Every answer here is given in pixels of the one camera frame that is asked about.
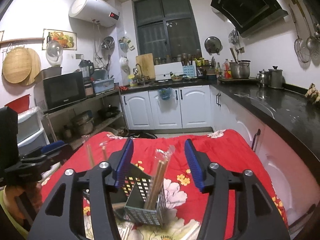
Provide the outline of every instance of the white cylindrical water heater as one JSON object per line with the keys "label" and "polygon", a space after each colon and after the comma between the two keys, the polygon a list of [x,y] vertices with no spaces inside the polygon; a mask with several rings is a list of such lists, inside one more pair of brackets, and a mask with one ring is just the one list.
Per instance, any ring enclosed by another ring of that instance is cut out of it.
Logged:
{"label": "white cylindrical water heater", "polygon": [[69,9],[69,16],[88,22],[100,21],[110,27],[119,19],[119,12],[103,0],[75,0]]}

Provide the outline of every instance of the hand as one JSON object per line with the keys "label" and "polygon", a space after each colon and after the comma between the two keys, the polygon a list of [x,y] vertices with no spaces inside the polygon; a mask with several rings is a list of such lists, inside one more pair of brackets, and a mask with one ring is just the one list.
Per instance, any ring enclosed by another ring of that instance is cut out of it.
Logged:
{"label": "hand", "polygon": [[20,225],[23,225],[23,220],[26,218],[19,209],[15,201],[15,197],[26,192],[33,208],[36,210],[36,213],[38,213],[42,205],[41,187],[42,186],[39,182],[31,182],[23,186],[6,186],[4,188],[4,205],[6,206],[9,214]]}

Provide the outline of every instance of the gray utensil basket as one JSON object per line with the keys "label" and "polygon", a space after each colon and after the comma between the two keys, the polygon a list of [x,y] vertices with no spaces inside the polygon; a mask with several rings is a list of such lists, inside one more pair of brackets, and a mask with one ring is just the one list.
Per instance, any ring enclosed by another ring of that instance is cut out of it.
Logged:
{"label": "gray utensil basket", "polygon": [[144,209],[144,203],[150,189],[151,176],[131,164],[124,186],[117,193],[110,193],[111,202],[126,202],[124,208],[114,211],[120,220],[137,224],[163,226],[165,223],[166,202],[164,187],[158,196],[155,210]]}

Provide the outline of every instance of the floor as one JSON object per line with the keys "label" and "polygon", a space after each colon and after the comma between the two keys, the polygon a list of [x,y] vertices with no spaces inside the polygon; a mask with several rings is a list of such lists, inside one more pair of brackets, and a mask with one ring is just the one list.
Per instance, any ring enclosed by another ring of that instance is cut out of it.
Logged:
{"label": "floor", "polygon": [[195,133],[171,133],[171,134],[156,134],[158,138],[173,138],[181,135],[207,135],[210,132],[195,132]]}

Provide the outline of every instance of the silver bolt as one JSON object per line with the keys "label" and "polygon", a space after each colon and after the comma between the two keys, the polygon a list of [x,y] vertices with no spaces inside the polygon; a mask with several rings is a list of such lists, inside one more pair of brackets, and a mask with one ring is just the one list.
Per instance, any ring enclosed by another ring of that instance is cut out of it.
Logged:
{"label": "silver bolt", "polygon": [[67,169],[64,174],[66,174],[67,176],[70,176],[73,174],[73,169]]}
{"label": "silver bolt", "polygon": [[107,163],[107,162],[102,162],[102,163],[99,164],[99,167],[102,168],[102,169],[105,169],[108,166],[109,166],[109,163]]}
{"label": "silver bolt", "polygon": [[252,176],[253,175],[253,172],[251,171],[251,170],[245,170],[244,171],[244,174],[246,175],[246,176]]}
{"label": "silver bolt", "polygon": [[209,167],[210,167],[211,169],[216,170],[217,168],[219,168],[219,164],[217,164],[217,163],[210,163]]}

